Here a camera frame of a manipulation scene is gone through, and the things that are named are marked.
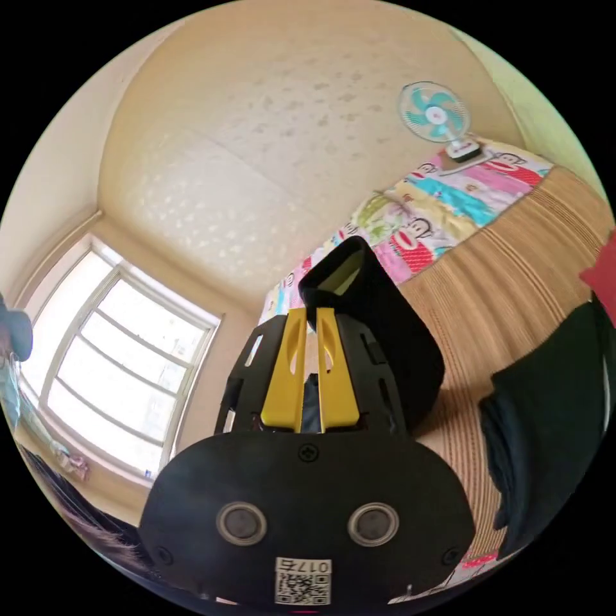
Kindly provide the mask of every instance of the black cap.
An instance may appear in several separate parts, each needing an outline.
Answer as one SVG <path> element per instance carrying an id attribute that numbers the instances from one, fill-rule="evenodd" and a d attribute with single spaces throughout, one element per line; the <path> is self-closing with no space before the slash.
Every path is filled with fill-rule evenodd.
<path id="1" fill-rule="evenodd" d="M 4 325 L 11 336 L 11 346 L 19 361 L 26 361 L 32 353 L 32 322 L 20 310 L 9 310 L 0 293 L 0 325 Z"/>

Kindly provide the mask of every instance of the window frame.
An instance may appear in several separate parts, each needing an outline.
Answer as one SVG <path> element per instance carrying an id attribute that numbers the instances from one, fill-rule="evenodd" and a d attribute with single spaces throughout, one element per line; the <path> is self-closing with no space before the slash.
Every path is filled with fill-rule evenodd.
<path id="1" fill-rule="evenodd" d="M 20 380 L 23 381 L 23 384 L 25 385 L 25 390 L 26 390 L 25 393 L 27 394 L 27 396 L 30 398 L 34 398 L 32 402 L 34 403 L 34 406 L 37 409 L 38 413 L 41 415 L 41 419 L 47 422 L 50 426 L 56 427 L 56 429 L 59 428 L 62 432 L 65 432 L 72 440 L 74 440 L 79 445 L 79 448 L 82 449 L 84 453 L 86 454 L 92 453 L 95 456 L 102 459 L 106 464 L 110 465 L 112 468 L 122 470 L 134 477 L 138 477 L 142 480 L 145 479 L 145 480 L 153 481 L 156 475 L 161 471 L 161 469 L 169 462 L 169 460 L 174 455 L 175 441 L 177 439 L 177 436 L 180 430 L 180 424 L 182 421 L 182 417 L 184 416 L 186 405 L 191 397 L 191 391 L 193 390 L 196 377 L 199 374 L 199 371 L 201 370 L 202 366 L 204 365 L 205 356 L 207 355 L 207 352 L 211 346 L 212 340 L 214 336 L 216 335 L 218 327 L 221 324 L 221 318 L 218 318 L 214 315 L 210 315 L 206 311 L 203 311 L 203 312 L 208 314 L 210 318 L 200 318 L 194 314 L 191 314 L 190 311 L 174 303 L 174 301 L 172 301 L 168 297 L 165 297 L 162 293 L 159 293 L 158 291 L 150 288 L 147 285 L 147 283 L 145 283 L 143 280 L 140 280 L 138 276 L 135 276 L 130 270 L 138 270 L 138 268 L 136 268 L 132 263 L 129 263 L 127 260 L 123 259 L 120 255 L 117 256 L 119 261 L 115 261 L 111 259 L 110 256 L 105 253 L 105 248 L 106 246 L 103 243 L 101 243 L 96 237 L 90 236 L 88 238 L 88 241 L 85 243 L 85 245 L 83 245 L 83 248 L 81 249 L 79 256 L 77 256 L 77 258 L 75 258 L 75 260 L 72 261 L 71 265 L 66 269 L 66 271 L 63 272 L 63 275 L 60 277 L 60 279 L 56 282 L 56 284 L 47 294 L 47 296 L 45 297 L 45 300 L 42 302 L 42 305 L 36 311 L 35 317 L 32 319 L 32 323 L 34 327 L 40 315 L 42 314 L 43 310 L 47 306 L 47 303 L 57 293 L 59 287 L 62 285 L 66 277 L 69 276 L 69 274 L 75 269 L 75 267 L 77 267 L 77 265 L 79 265 L 79 263 L 84 258 L 86 258 L 86 256 L 89 253 L 96 254 L 99 258 L 103 259 L 112 268 L 109 274 L 107 274 L 107 276 L 104 277 L 104 279 L 98 284 L 97 288 L 95 288 L 95 290 L 90 294 L 86 302 L 81 306 L 81 308 L 76 313 L 75 317 L 71 321 L 71 324 L 69 325 L 67 330 L 64 332 L 64 335 L 62 336 L 60 344 L 58 345 L 58 348 L 55 350 L 55 353 L 49 365 L 49 368 L 47 369 L 47 373 L 45 376 L 45 380 L 44 380 L 40 395 L 37 395 L 35 393 L 35 390 L 28 383 L 28 380 L 23 375 L 23 373 L 20 374 Z M 185 320 L 186 322 L 190 323 L 191 325 L 194 325 L 195 327 L 203 331 L 203 334 L 201 335 L 201 338 L 197 344 L 196 351 L 190 361 L 186 361 L 179 357 L 174 357 L 168 353 L 165 353 L 164 351 L 161 351 L 161 349 L 158 349 L 154 345 L 151 345 L 147 343 L 145 340 L 139 338 L 138 336 L 130 332 L 128 329 L 120 325 L 118 322 L 116 322 L 114 319 L 112 319 L 111 317 L 109 317 L 108 315 L 104 314 L 102 311 L 99 310 L 100 303 L 105 299 L 107 293 L 109 293 L 109 291 L 111 291 L 111 289 L 120 280 L 124 281 L 126 284 L 128 284 L 130 287 L 132 287 L 142 296 L 145 296 L 147 299 L 151 300 L 152 302 L 155 302 L 159 306 L 162 306 L 165 310 L 169 311 L 175 316 Z M 161 286 L 164 289 L 167 289 L 168 291 L 170 291 L 171 293 L 174 293 L 171 289 L 168 289 L 164 285 L 161 284 Z M 136 375 L 130 369 L 126 368 L 125 366 L 122 366 L 116 360 L 113 360 L 112 358 L 107 356 L 106 353 L 98 349 L 90 341 L 86 340 L 82 336 L 81 331 L 86 325 L 86 323 L 88 322 L 88 319 L 90 318 L 90 316 L 94 313 L 102 316 L 108 323 L 118 328 L 122 333 L 126 334 L 133 340 L 137 341 L 142 346 L 149 348 L 150 350 L 154 351 L 156 354 L 169 359 L 170 361 L 180 365 L 182 368 L 185 368 L 184 377 L 180 383 L 178 392 L 174 394 L 173 392 L 168 391 L 165 388 L 162 388 L 160 386 L 157 386 L 157 384 L 152 383 L 148 381 L 147 379 L 144 379 L 140 375 Z M 119 422 L 115 420 L 114 418 L 109 417 L 102 410 L 98 409 L 88 400 L 84 399 L 81 395 L 73 391 L 73 389 L 70 386 L 68 386 L 63 381 L 63 379 L 61 379 L 58 376 L 60 367 L 62 365 L 62 362 L 64 361 L 66 353 L 68 352 L 68 350 L 71 347 L 71 344 L 76 338 L 79 338 L 80 340 L 85 342 L 85 344 L 90 346 L 101 357 L 103 357 L 107 361 L 111 361 L 111 363 L 116 365 L 116 367 L 118 367 L 123 372 L 137 378 L 138 380 L 142 382 L 146 382 L 149 386 L 152 386 L 154 389 L 159 389 L 160 391 L 164 391 L 165 394 L 171 395 L 175 398 L 175 404 L 171 412 L 171 417 L 169 418 L 169 424 L 167 427 L 167 431 L 162 441 L 153 439 L 149 437 L 148 435 L 143 434 L 137 430 L 134 430 L 130 428 L 129 426 L 123 424 L 122 422 Z M 50 408 L 48 404 L 49 392 L 55 380 L 57 380 L 63 387 L 65 387 L 67 391 L 71 395 L 75 396 L 82 404 L 85 404 L 89 409 L 97 413 L 99 416 L 103 417 L 106 421 L 109 421 L 110 423 L 117 425 L 118 427 L 128 432 L 129 434 L 133 434 L 134 436 L 144 441 L 154 443 L 158 445 L 159 447 L 161 447 L 162 452 L 161 452 L 160 463 L 158 465 L 158 468 L 151 469 L 150 475 L 144 474 L 143 471 L 141 471 L 140 469 L 129 465 L 128 463 L 124 462 L 121 459 L 115 458 L 114 456 L 107 453 L 105 450 L 101 449 L 97 445 L 86 440 L 76 430 L 74 430 L 68 423 L 65 423 L 62 419 L 60 419 L 60 417 L 56 415 L 56 413 L 54 413 L 54 411 Z"/>

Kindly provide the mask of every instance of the cartoon pattern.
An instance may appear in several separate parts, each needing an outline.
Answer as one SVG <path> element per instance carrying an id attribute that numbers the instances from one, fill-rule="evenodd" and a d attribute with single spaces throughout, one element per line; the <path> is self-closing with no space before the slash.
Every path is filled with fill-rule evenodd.
<path id="1" fill-rule="evenodd" d="M 302 306 L 298 283 L 351 235 L 361 235 L 396 284 L 489 225 L 548 174 L 552 164 L 513 146 L 478 139 L 488 160 L 441 175 L 441 152 L 386 191 L 374 192 L 267 295 L 259 323 Z"/>

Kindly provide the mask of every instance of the fan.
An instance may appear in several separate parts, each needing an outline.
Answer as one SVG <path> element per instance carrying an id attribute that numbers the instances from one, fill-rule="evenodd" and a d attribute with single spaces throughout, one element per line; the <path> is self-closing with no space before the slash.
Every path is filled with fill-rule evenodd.
<path id="1" fill-rule="evenodd" d="M 402 88 L 400 115 L 418 137 L 436 143 L 448 143 L 445 151 L 457 164 L 482 157 L 481 145 L 466 134 L 470 114 L 450 90 L 432 81 L 418 81 Z"/>

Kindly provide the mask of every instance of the face mask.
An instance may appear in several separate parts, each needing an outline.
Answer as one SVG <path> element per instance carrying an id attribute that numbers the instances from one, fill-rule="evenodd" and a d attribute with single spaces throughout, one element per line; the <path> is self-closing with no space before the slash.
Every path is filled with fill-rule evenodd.
<path id="1" fill-rule="evenodd" d="M 14 432 L 21 414 L 21 400 L 13 357 L 0 359 L 0 402 L 11 432 Z"/>

